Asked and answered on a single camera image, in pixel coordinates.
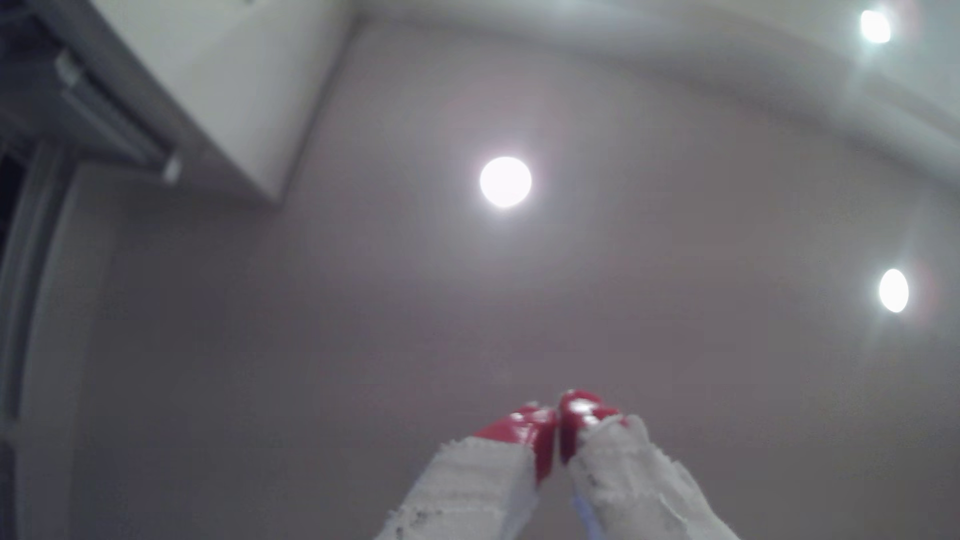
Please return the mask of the red taped gripper finger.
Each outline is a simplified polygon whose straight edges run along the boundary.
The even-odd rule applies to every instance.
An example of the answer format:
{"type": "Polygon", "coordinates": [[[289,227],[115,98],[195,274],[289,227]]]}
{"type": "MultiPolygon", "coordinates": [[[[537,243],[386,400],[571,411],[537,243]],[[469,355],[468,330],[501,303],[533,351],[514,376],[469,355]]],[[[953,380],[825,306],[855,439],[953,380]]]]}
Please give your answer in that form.
{"type": "Polygon", "coordinates": [[[604,539],[738,539],[646,423],[585,390],[558,403],[559,456],[604,539]]]}
{"type": "Polygon", "coordinates": [[[441,445],[376,539],[516,539],[554,459],[558,413],[526,404],[441,445]]]}

